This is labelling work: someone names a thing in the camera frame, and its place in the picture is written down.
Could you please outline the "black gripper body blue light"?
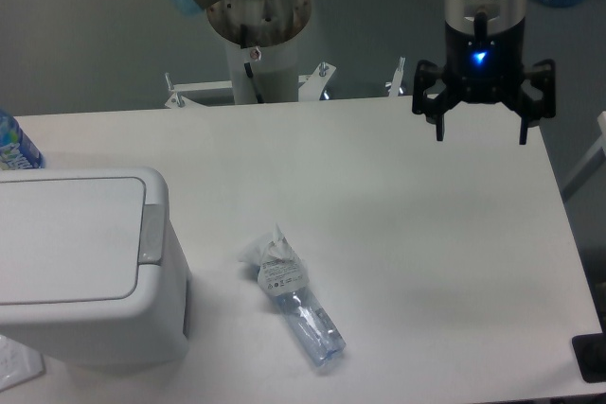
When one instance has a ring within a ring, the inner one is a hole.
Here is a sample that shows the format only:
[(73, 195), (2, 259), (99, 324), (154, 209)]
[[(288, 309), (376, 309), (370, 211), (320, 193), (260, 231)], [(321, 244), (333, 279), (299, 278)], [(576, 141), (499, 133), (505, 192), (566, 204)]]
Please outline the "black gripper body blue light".
[(525, 27), (517, 25), (479, 43), (447, 26), (443, 73), (447, 95), (470, 104), (516, 98), (524, 78), (524, 36)]

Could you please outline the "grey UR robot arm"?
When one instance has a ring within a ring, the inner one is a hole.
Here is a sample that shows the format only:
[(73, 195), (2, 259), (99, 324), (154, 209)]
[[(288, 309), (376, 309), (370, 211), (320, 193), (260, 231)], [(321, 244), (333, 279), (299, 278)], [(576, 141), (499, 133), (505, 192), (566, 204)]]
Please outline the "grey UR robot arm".
[[(204, 12), (232, 48), (231, 81), (239, 104), (298, 100), (294, 61), (280, 57), (310, 20), (311, 0), (171, 0), (184, 14)], [(412, 111), (444, 135), (459, 103), (503, 104), (521, 133), (556, 113), (556, 65), (522, 62), (526, 0), (444, 0), (446, 62), (418, 62)]]

